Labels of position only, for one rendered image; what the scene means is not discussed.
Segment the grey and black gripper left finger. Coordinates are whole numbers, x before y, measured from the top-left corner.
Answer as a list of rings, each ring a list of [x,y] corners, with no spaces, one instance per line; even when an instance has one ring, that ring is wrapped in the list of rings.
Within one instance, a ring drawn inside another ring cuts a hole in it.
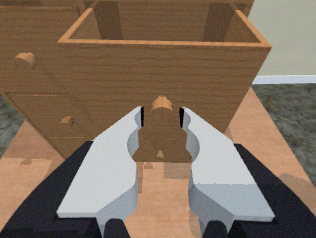
[[[103,238],[105,224],[137,207],[137,166],[144,107],[83,143],[21,203],[0,238]],[[138,131],[137,131],[138,125]]]

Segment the brown wooden drawer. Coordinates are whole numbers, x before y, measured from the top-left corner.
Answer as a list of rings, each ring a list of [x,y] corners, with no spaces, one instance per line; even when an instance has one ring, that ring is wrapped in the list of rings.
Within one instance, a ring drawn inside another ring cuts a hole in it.
[[[139,148],[132,156],[134,161],[189,162],[187,138],[138,137]]]
[[[57,149],[68,158],[86,141],[92,141],[97,136],[47,136]]]
[[[144,136],[187,136],[186,132],[150,132],[138,131],[138,135]]]
[[[141,106],[150,132],[185,132],[186,107],[225,133],[272,49],[234,3],[198,2],[94,1],[57,44],[98,130]]]
[[[8,95],[43,134],[100,135],[105,131],[97,130],[81,93],[10,92]]]
[[[0,0],[2,89],[79,90],[57,44],[81,16],[76,2]]]

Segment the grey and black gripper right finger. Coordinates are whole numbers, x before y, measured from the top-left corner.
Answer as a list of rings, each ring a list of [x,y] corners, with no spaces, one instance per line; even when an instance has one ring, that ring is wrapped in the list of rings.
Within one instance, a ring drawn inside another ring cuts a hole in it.
[[[188,200],[201,238],[211,220],[225,224],[228,238],[316,238],[316,216],[244,146],[186,107],[179,115],[196,160]]]

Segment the brown wooden chest of drawers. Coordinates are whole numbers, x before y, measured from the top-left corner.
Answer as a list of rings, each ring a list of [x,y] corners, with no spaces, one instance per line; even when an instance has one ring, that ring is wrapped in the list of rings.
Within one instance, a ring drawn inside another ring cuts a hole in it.
[[[52,0],[52,1],[77,1],[81,15],[91,6],[94,1],[133,1],[133,2],[198,2],[198,3],[234,3],[238,9],[248,18],[254,0]],[[29,117],[15,104],[9,97],[10,92],[37,92],[37,93],[80,93],[79,90],[50,90],[50,89],[2,89],[0,94],[22,115],[22,117],[52,146],[52,148],[64,159],[67,158],[57,149],[57,147],[47,138],[49,136],[98,136],[87,134],[43,134],[42,131],[29,119]],[[187,138],[187,136],[144,136],[138,137],[160,137],[160,138]],[[173,162],[192,163],[192,156],[189,162],[177,161],[135,161],[135,162]]]

